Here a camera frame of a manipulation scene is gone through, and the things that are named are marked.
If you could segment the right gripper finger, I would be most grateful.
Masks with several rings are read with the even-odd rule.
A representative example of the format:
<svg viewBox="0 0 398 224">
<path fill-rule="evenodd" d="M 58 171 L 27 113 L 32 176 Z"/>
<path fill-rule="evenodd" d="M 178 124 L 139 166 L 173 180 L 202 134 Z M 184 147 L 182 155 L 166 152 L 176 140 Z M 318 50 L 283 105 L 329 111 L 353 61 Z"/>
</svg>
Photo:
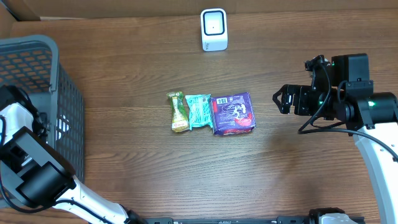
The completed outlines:
<svg viewBox="0 0 398 224">
<path fill-rule="evenodd" d="M 276 91 L 273 94 L 272 99 L 277 100 L 278 97 L 283 97 L 287 92 L 287 87 L 288 87 L 288 84 L 283 85 L 278 91 Z"/>
<path fill-rule="evenodd" d="M 278 107 L 280 113 L 284 114 L 284 107 L 283 107 L 283 104 L 281 103 L 281 101 L 278 98 L 273 98 L 272 100 L 276 104 L 276 106 Z"/>
</svg>

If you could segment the purple sanitary pad pack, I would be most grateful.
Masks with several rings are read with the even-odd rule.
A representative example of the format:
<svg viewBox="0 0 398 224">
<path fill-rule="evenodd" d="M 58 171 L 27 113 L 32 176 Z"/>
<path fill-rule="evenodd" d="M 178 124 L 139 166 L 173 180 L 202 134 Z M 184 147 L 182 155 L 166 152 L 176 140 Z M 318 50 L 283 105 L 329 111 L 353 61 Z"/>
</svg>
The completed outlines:
<svg viewBox="0 0 398 224">
<path fill-rule="evenodd" d="M 211 97 L 210 108 L 215 135 L 249 133 L 256 127 L 251 96 L 248 92 Z"/>
</svg>

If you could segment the teal wet wipes pack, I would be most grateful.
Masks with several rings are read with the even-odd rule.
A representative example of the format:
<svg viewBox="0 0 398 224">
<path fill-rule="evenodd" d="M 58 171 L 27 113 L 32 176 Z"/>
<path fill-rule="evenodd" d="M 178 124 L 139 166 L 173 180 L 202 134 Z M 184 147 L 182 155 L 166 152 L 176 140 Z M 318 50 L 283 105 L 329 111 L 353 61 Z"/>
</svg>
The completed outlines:
<svg viewBox="0 0 398 224">
<path fill-rule="evenodd" d="M 208 125 L 213 127 L 211 110 L 211 95 L 186 95 L 185 99 L 189 107 L 189 129 L 200 128 Z"/>
</svg>

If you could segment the green gold snack packet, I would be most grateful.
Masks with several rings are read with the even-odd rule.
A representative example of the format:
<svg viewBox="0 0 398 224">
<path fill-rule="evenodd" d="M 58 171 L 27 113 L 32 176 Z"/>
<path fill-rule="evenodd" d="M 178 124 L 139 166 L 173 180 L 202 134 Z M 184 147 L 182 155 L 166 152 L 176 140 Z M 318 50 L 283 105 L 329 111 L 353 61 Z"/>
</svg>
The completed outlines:
<svg viewBox="0 0 398 224">
<path fill-rule="evenodd" d="M 189 129 L 188 116 L 183 105 L 183 93 L 175 91 L 167 93 L 172 109 L 172 131 L 180 133 Z"/>
</svg>

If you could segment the white tube gold cap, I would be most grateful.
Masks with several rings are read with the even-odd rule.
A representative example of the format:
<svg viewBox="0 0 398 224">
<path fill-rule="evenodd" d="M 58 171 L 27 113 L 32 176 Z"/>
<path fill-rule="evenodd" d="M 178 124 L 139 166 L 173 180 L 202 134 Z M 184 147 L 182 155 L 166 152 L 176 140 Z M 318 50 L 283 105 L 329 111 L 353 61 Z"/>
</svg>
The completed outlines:
<svg viewBox="0 0 398 224">
<path fill-rule="evenodd" d="M 68 133 L 70 129 L 69 120 L 65 115 L 61 115 L 60 118 L 57 119 L 57 133 L 56 140 L 61 140 L 61 138 Z"/>
</svg>

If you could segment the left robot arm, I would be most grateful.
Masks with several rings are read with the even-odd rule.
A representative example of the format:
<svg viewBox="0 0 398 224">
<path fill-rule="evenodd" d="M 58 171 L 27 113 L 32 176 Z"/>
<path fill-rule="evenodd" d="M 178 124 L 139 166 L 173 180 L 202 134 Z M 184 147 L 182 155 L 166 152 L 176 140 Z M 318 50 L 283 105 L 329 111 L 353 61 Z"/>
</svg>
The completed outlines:
<svg viewBox="0 0 398 224">
<path fill-rule="evenodd" d="M 145 223 L 132 210 L 82 184 L 73 166 L 43 135 L 47 128 L 30 98 L 16 86 L 1 87 L 1 195 L 14 210 L 56 208 L 88 223 Z"/>
</svg>

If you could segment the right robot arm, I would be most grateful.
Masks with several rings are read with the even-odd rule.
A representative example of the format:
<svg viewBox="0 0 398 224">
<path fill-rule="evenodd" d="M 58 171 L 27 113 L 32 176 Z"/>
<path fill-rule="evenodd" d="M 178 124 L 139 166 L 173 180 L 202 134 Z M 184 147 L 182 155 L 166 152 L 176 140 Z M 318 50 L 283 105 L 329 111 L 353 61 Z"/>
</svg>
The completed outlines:
<svg viewBox="0 0 398 224">
<path fill-rule="evenodd" d="M 397 97 L 374 92 L 367 54 L 318 55 L 305 63 L 310 85 L 285 84 L 272 96 L 282 114 L 309 119 L 299 134 L 346 133 L 368 170 L 382 223 L 397 223 Z"/>
</svg>

